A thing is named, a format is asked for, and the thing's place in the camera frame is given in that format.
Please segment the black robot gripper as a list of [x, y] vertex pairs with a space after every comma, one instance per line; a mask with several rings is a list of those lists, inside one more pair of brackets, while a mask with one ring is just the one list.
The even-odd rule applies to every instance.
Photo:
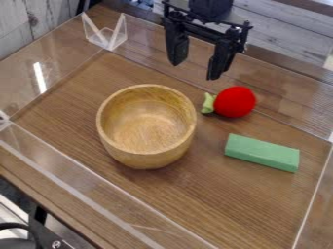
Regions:
[[214, 46], [207, 79], [229, 70], [233, 57], [246, 49], [251, 23], [233, 12], [234, 0], [163, 0], [167, 59], [179, 65], [188, 55], [188, 35]]

